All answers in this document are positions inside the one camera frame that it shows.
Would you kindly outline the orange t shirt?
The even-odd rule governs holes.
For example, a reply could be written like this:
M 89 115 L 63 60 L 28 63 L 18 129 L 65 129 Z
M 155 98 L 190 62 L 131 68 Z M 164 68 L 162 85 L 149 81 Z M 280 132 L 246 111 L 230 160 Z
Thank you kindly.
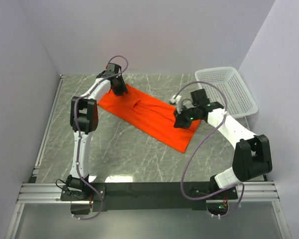
M 107 92 L 98 105 L 165 145 L 185 153 L 200 120 L 195 120 L 188 129 L 175 128 L 174 107 L 130 85 L 127 90 L 123 96 Z

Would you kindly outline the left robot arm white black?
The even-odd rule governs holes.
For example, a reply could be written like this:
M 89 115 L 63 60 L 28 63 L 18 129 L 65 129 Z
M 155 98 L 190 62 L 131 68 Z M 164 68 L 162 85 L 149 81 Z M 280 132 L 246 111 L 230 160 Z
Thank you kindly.
M 119 97 L 128 92 L 122 73 L 120 65 L 108 63 L 106 69 L 96 76 L 93 85 L 71 100 L 70 125 L 74 132 L 74 152 L 63 191 L 75 199 L 85 200 L 95 193 L 89 184 L 88 160 L 92 134 L 99 122 L 98 102 L 109 91 Z

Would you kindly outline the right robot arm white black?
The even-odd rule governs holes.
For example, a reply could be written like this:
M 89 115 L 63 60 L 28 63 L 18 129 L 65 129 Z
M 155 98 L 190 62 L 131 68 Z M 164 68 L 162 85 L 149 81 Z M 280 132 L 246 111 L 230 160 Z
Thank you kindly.
M 169 100 L 175 105 L 175 128 L 188 129 L 195 120 L 204 120 L 219 131 L 234 148 L 231 167 L 210 178 L 209 196 L 272 171 L 269 139 L 256 135 L 227 113 L 225 106 L 211 102 L 204 89 L 191 92 L 192 107 L 183 105 L 180 95 Z

